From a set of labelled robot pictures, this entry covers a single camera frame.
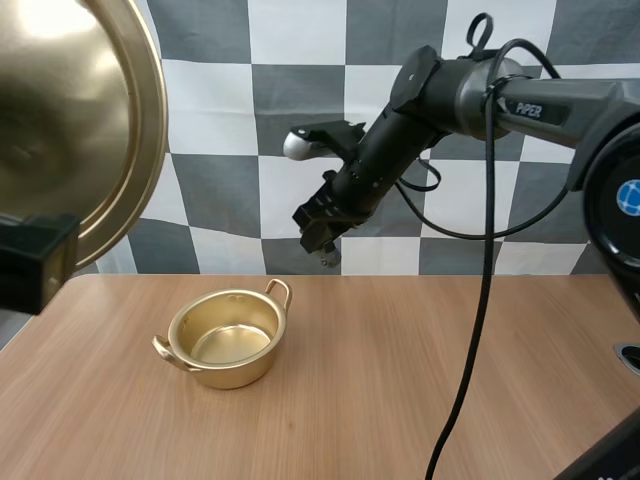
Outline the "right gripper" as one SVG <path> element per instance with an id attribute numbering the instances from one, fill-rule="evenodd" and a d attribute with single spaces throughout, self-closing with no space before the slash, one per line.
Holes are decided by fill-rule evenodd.
<path id="1" fill-rule="evenodd" d="M 321 187 L 292 216 L 302 233 L 300 244 L 308 253 L 322 250 L 327 243 L 358 228 L 373 215 L 372 210 L 354 210 L 335 197 L 331 186 L 336 176 L 335 170 L 325 171 Z"/>

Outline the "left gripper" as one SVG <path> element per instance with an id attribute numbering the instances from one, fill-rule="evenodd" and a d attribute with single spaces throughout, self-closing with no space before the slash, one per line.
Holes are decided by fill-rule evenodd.
<path id="1" fill-rule="evenodd" d="M 80 221 L 1 217 L 1 308 L 40 314 L 76 270 Z"/>

